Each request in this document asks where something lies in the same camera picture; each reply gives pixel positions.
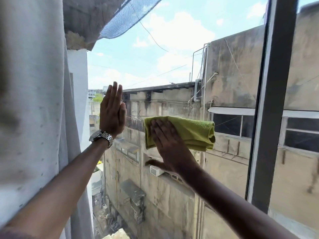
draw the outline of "watch face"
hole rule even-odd
[[[96,138],[98,135],[101,134],[101,130],[97,130],[95,133],[93,133],[91,136],[90,136],[90,140],[93,140],[94,138]]]

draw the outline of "white curtain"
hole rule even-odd
[[[79,153],[62,0],[0,0],[0,227]],[[61,238],[93,238],[89,203]]]

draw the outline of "blue sky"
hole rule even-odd
[[[317,0],[300,0],[299,6]],[[204,43],[263,23],[267,0],[162,0],[141,22],[115,39],[101,39],[88,52],[88,87],[113,81],[123,88],[166,85],[189,80],[193,52]],[[194,56],[193,80],[201,64]]]

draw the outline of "microfiber towel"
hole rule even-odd
[[[181,117],[157,116],[144,120],[146,149],[156,147],[150,135],[151,120],[169,120],[176,128],[189,149],[203,151],[213,149],[215,143],[214,122],[191,120]]]

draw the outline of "blue net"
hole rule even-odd
[[[145,17],[161,0],[125,0],[113,18],[104,26],[101,38],[113,39],[121,36]]]

